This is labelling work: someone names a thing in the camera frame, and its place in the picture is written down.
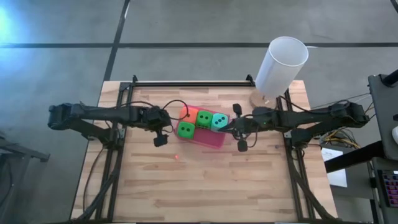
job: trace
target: keyboard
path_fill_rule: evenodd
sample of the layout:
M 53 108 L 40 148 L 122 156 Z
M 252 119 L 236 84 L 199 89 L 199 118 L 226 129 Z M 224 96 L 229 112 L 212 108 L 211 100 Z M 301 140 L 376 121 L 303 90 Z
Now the keyboard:
M 378 170 L 388 207 L 398 208 L 398 171 Z

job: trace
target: wire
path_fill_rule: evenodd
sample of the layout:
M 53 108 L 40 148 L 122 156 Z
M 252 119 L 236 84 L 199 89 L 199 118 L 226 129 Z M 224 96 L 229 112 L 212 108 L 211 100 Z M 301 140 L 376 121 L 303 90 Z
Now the wire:
M 352 98 L 356 98 L 356 97 L 364 96 L 364 95 L 368 95 L 368 94 L 370 94 L 370 93 L 363 93 L 363 94 L 360 94 L 360 95 L 356 95 L 356 96 L 349 97 L 349 98 L 347 98 L 346 100 L 350 100 L 350 99 L 352 99 Z M 326 106 L 326 105 L 329 105 L 329 104 L 333 104 L 333 103 L 336 103 L 336 102 L 338 102 L 338 101 L 334 101 L 334 102 L 330 102 L 330 103 L 325 103 L 325 104 L 322 104 L 322 105 L 319 105 L 319 106 L 314 106 L 313 109 L 316 109 L 316 108 L 319 108 L 319 107 L 322 107 L 322 106 Z
M 131 105 L 133 103 L 143 103 L 143 104 L 149 105 L 151 107 L 154 107 L 153 104 L 145 102 L 145 101 L 131 101 L 131 102 L 128 102 L 128 103 L 122 103 L 121 105 L 112 106 L 110 108 L 90 109 L 90 111 L 101 111 L 101 110 L 107 110 L 107 109 L 115 109 L 115 108 L 120 108 L 122 106 Z M 82 107 L 83 110 L 86 110 L 86 109 L 84 109 L 84 107 L 86 106 L 84 103 L 80 102 L 80 106 Z
M 86 206 L 85 206 L 85 200 L 86 200 L 86 193 L 87 193 L 87 186 L 88 186 L 88 182 L 90 181 L 91 175 L 93 173 L 94 167 L 96 165 L 96 163 L 98 162 L 98 159 L 100 158 L 101 153 L 104 151 L 104 146 L 102 147 L 102 149 L 100 150 L 100 152 L 98 153 L 98 155 L 95 157 L 95 160 L 93 162 L 93 165 L 91 166 L 90 169 L 90 173 L 88 174 L 87 177 L 87 181 L 86 181 L 86 185 L 85 185 L 85 190 L 83 191 L 83 212 L 85 212 L 86 210 Z
M 105 124 L 107 125 L 107 127 L 108 127 L 109 129 L 112 129 L 111 126 L 109 125 L 108 121 L 105 121 Z M 117 131 L 117 134 L 118 134 L 118 138 L 120 139 L 120 129 L 119 129 L 117 123 L 116 123 L 116 131 Z
M 12 188 L 12 186 L 14 185 L 14 184 L 12 183 L 12 172 L 11 172 L 11 165 L 10 165 L 10 162 L 9 162 L 9 161 L 7 161 L 7 165 L 8 165 L 8 171 L 9 171 L 10 186 L 8 187 L 8 190 L 7 190 L 7 193 L 5 194 L 5 196 L 1 199 L 0 208 L 2 207 L 3 203 L 6 201 L 8 195 L 10 194 L 11 188 Z
M 361 146 L 356 142 L 354 134 L 351 130 L 347 129 L 353 137 L 343 131 L 346 128 L 339 128 L 334 130 L 331 134 L 327 133 L 327 136 L 322 139 L 323 142 L 326 141 L 326 144 L 332 144 L 333 141 L 344 143 L 346 147 L 354 147 L 355 149 L 360 149 Z M 339 138 L 336 134 L 341 133 L 345 138 Z
M 259 133 L 259 128 L 257 127 L 257 130 L 256 130 L 256 138 L 254 139 L 254 143 L 253 143 L 253 145 L 251 145 L 251 146 L 248 146 L 248 148 L 250 148 L 250 147 L 254 147 L 255 145 L 256 145 L 256 143 L 257 143 L 257 135 L 258 135 L 258 133 Z
M 182 101 L 182 100 L 172 100 L 172 101 L 169 101 L 168 103 L 166 103 L 166 105 L 164 105 L 164 107 L 163 107 L 162 109 L 164 110 L 169 104 L 174 103 L 174 102 L 181 102 L 181 103 L 183 103 L 184 106 L 185 106 L 185 108 L 187 109 L 187 113 L 186 113 L 185 116 L 183 116 L 182 118 L 172 118 L 172 117 L 169 116 L 170 119 L 173 119 L 173 120 L 176 120 L 176 121 L 181 121 L 182 119 L 184 119 L 184 118 L 186 118 L 187 116 L 189 116 L 189 114 L 188 114 L 188 105 L 186 104 L 186 102 L 184 102 L 184 101 Z
M 356 100 L 356 101 L 354 101 L 354 103 L 357 103 L 357 102 L 359 102 L 359 101 L 361 101 L 361 100 L 363 100 L 363 99 L 366 99 L 366 98 L 368 98 L 368 97 L 370 97 L 371 95 L 368 95 L 368 96 L 365 96 L 365 97 L 362 97 L 362 98 L 360 98 L 359 100 Z
M 333 103 L 332 106 L 333 106 L 333 105 L 337 105 L 337 104 L 339 104 L 339 103 L 341 103 L 341 102 L 347 102 L 347 104 L 344 105 L 343 108 L 339 108 L 339 109 L 337 109 L 337 110 L 328 110 L 328 111 L 310 111 L 310 110 L 306 110 L 306 109 L 304 109 L 304 108 L 302 108 L 302 107 L 296 105 L 295 103 L 292 103 L 291 101 L 287 100 L 287 99 L 284 98 L 283 96 L 279 96 L 279 97 L 281 97 L 282 99 L 284 99 L 286 102 L 290 103 L 291 105 L 297 107 L 298 109 L 300 109 L 300 110 L 302 110 L 302 111 L 305 111 L 305 112 L 308 112 L 308 113 L 313 113 L 313 114 L 325 114 L 325 113 L 330 113 L 330 112 L 339 111 L 339 110 L 342 110 L 342 109 L 347 108 L 347 107 L 349 106 L 349 104 L 350 104 L 350 102 L 349 102 L 348 100 L 340 100 L 340 101 L 337 101 L 336 103 Z
M 304 151 L 301 147 L 298 148 L 298 150 L 297 150 L 297 149 L 293 149 L 292 152 L 293 152 L 293 151 L 296 151 L 296 153 L 298 153 L 298 151 L 300 151 L 300 152 L 301 152 L 301 157 L 304 158 L 304 156 L 305 156 L 305 151 Z M 290 154 L 290 156 L 292 157 L 293 160 L 297 160 L 297 158 L 295 158 L 295 157 L 293 156 L 293 154 Z
M 367 113 L 369 110 L 373 109 L 374 107 L 371 108 L 371 106 L 373 105 L 373 102 L 368 106 L 368 108 L 365 110 L 365 113 Z
M 174 132 L 174 126 L 173 126 L 173 124 L 170 124 L 170 126 L 172 127 L 172 130 L 171 130 L 171 131 L 168 131 L 168 130 L 166 130 L 166 129 L 162 129 L 162 131 L 164 131 L 164 132 L 166 132 L 166 133 L 173 133 L 173 132 Z

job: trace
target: white cylinder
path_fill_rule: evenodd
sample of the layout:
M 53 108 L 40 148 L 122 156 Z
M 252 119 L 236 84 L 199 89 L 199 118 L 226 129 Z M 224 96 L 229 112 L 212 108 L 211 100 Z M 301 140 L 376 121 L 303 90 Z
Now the white cylinder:
M 308 59 L 307 47 L 293 37 L 274 39 L 256 78 L 256 88 L 266 98 L 282 95 Z

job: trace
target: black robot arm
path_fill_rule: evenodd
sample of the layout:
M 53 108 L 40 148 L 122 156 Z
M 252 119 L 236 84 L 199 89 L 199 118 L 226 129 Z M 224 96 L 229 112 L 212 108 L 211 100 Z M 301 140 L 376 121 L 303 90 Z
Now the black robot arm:
M 246 138 L 251 133 L 261 131 L 290 132 L 293 147 L 304 147 L 315 136 L 342 128 L 360 128 L 369 121 L 363 107 L 356 103 L 334 104 L 327 108 L 295 112 L 279 111 L 266 107 L 257 107 L 252 114 L 241 116 L 240 105 L 233 105 L 237 118 L 218 131 L 230 133 L 238 140 L 239 151 L 247 151 Z M 301 124 L 315 125 L 303 129 Z
M 111 128 L 101 128 L 83 119 L 93 119 L 120 123 L 133 128 L 142 128 L 153 131 L 156 147 L 167 144 L 167 134 L 162 134 L 164 127 L 171 125 L 168 112 L 158 106 L 123 106 L 120 108 L 100 108 L 85 106 L 83 104 L 64 103 L 58 106 L 50 106 L 50 118 L 48 126 L 54 130 L 72 129 L 81 133 L 85 138 L 98 138 L 105 146 L 117 144 L 117 135 Z

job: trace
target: pink tray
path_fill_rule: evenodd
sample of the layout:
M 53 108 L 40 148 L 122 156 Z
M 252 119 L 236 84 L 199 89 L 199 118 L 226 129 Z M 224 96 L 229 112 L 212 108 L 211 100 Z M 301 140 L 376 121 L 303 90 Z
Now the pink tray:
M 194 109 L 197 109 L 198 111 L 200 111 L 200 110 L 209 111 L 212 114 L 219 113 L 219 112 L 215 112 L 212 110 L 207 110 L 204 108 L 200 108 L 197 106 L 190 106 L 190 105 L 188 105 L 188 112 L 189 112 L 189 108 L 194 108 Z M 186 139 L 186 138 L 181 138 L 177 134 L 177 129 L 178 129 L 177 127 L 175 128 L 174 132 L 175 132 L 176 137 L 181 140 L 196 143 L 196 144 L 201 144 L 203 146 L 211 147 L 213 149 L 220 149 L 224 145 L 226 133 L 216 133 L 209 129 L 195 128 L 195 134 L 193 134 L 193 139 Z

